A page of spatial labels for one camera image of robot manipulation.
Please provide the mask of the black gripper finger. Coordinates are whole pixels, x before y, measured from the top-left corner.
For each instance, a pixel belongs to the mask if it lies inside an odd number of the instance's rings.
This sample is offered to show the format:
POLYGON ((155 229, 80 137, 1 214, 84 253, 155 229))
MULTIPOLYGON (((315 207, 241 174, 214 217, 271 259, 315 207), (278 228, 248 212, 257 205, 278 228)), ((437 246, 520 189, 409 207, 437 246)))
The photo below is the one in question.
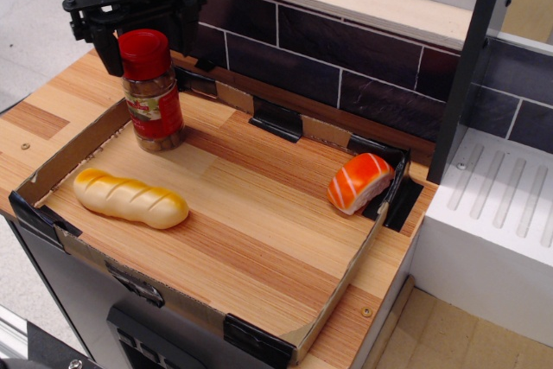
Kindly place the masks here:
POLYGON ((102 60, 108 74, 122 76, 123 62, 118 44, 119 27, 92 24, 90 33, 99 58, 102 60))
POLYGON ((172 42, 183 56, 194 48, 200 15, 198 0, 171 0, 172 42))

